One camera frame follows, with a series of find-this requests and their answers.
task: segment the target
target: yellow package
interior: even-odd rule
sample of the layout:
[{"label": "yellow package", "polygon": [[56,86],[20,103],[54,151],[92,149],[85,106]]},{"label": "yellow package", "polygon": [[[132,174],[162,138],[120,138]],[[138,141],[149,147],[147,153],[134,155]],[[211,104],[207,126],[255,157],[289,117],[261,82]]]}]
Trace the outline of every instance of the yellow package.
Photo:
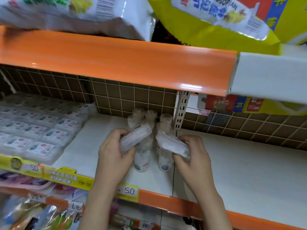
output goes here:
[{"label": "yellow package", "polygon": [[274,32],[237,0],[149,0],[164,27],[185,45],[280,55]]},{"label": "yellow package", "polygon": [[274,3],[268,14],[267,19],[275,20],[272,29],[281,42],[307,44],[307,0],[283,1]]},{"label": "yellow package", "polygon": [[242,112],[252,114],[303,116],[307,115],[307,105],[247,97]]}]

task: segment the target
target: person's left hand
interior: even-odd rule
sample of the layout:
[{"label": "person's left hand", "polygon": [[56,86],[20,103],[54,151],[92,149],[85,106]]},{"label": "person's left hand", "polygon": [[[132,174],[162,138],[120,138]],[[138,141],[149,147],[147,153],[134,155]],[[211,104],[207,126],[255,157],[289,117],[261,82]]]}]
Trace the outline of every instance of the person's left hand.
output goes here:
[{"label": "person's left hand", "polygon": [[135,147],[125,155],[120,153],[119,140],[129,133],[126,129],[114,129],[99,148],[94,186],[115,192],[134,160]]}]

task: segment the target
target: person's right hand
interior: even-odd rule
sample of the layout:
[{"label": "person's right hand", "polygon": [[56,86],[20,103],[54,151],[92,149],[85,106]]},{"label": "person's right hand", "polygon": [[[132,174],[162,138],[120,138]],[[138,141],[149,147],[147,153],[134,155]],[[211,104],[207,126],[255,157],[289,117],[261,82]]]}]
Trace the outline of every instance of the person's right hand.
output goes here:
[{"label": "person's right hand", "polygon": [[176,167],[179,169],[185,182],[196,197],[203,191],[216,192],[211,169],[211,160],[205,149],[202,139],[196,135],[182,135],[179,139],[189,144],[191,158],[186,162],[180,155],[173,154]]}]

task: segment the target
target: barcode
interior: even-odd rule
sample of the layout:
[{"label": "barcode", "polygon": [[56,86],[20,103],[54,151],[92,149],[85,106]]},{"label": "barcode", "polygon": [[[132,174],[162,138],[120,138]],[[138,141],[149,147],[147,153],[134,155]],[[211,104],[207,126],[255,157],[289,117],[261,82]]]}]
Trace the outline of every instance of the barcode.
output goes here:
[{"label": "barcode", "polygon": [[261,26],[262,26],[262,21],[260,19],[257,19],[254,15],[252,15],[248,20],[248,23],[245,26],[245,28],[252,32],[258,32]]},{"label": "barcode", "polygon": [[96,14],[106,18],[114,18],[116,0],[98,0]]}]

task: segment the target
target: hand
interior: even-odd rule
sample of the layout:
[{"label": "hand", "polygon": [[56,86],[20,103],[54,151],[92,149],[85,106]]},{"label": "hand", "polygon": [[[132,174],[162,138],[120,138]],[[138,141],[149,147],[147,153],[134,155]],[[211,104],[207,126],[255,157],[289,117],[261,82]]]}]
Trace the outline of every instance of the hand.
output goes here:
[{"label": "hand", "polygon": [[125,155],[120,153],[119,140],[129,133],[126,129],[114,129],[99,148],[94,185],[115,192],[134,160],[135,147]]},{"label": "hand", "polygon": [[216,192],[211,169],[211,160],[202,139],[195,135],[182,135],[179,139],[189,144],[191,158],[186,162],[180,155],[173,154],[177,168],[197,198],[203,191]]}]

